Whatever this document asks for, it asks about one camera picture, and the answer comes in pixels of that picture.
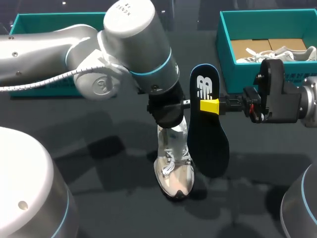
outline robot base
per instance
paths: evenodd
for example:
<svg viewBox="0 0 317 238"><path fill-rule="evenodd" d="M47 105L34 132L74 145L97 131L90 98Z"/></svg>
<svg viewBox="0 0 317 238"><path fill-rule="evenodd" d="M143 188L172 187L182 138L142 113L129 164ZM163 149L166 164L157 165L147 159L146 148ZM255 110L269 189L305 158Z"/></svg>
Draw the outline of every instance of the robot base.
<svg viewBox="0 0 317 238"><path fill-rule="evenodd" d="M287 238L315 238L317 234L317 163L292 184L285 193L280 218Z"/></svg>
<svg viewBox="0 0 317 238"><path fill-rule="evenodd" d="M33 137L0 127L0 237L75 238L74 198L47 150Z"/></svg>

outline yellow block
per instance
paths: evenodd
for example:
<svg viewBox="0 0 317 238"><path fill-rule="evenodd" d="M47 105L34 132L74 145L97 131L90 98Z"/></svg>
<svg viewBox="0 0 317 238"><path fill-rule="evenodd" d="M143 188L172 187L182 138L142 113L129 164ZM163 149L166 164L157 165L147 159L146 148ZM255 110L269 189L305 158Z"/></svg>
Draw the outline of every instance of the yellow block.
<svg viewBox="0 0 317 238"><path fill-rule="evenodd" d="M200 100L200 111L219 115L219 99Z"/></svg>

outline teal box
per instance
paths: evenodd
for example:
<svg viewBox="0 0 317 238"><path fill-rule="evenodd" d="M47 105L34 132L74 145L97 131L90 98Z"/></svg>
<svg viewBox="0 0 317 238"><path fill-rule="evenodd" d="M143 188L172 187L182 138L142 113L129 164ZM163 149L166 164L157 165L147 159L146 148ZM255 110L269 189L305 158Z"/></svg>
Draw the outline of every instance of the teal box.
<svg viewBox="0 0 317 238"><path fill-rule="evenodd" d="M216 38L218 57L228 93L242 93L252 86L261 63L236 63L231 40L301 38L317 47L315 9L222 11ZM285 62L285 79L299 85L317 75L316 61Z"/></svg>
<svg viewBox="0 0 317 238"><path fill-rule="evenodd" d="M105 12L18 14L10 35L56 31L75 24L87 24L103 30ZM12 92L13 97L81 96L73 78L67 78L45 87Z"/></svg>

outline robotic arm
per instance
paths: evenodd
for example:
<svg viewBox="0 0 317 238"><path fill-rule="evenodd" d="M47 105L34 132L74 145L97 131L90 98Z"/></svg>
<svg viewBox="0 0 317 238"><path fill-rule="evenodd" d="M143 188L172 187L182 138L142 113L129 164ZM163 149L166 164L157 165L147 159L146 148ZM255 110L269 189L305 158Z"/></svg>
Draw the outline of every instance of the robotic arm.
<svg viewBox="0 0 317 238"><path fill-rule="evenodd" d="M308 77L296 87L285 81L284 64L265 59L256 75L254 87L245 87L242 96L221 97L220 113L244 111L253 123L295 123L317 127L317 77Z"/></svg>
<svg viewBox="0 0 317 238"><path fill-rule="evenodd" d="M105 100L117 94L122 80L132 77L139 93L148 94L148 111L158 125L172 128L183 120L179 69L150 0L119 0L107 11L100 32L81 24L1 36L0 41L0 91L41 87L74 76L85 98Z"/></svg>

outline shoe insole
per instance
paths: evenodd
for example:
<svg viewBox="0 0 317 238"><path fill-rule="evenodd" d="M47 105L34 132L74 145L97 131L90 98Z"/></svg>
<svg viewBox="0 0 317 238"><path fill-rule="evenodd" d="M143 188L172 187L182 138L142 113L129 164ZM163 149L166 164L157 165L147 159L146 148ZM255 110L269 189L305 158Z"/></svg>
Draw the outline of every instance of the shoe insole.
<svg viewBox="0 0 317 238"><path fill-rule="evenodd" d="M229 163L229 142L219 115L200 111L200 100L218 99L220 78L211 64L196 66L190 75L191 115L187 144L198 170L215 178L224 174Z"/></svg>

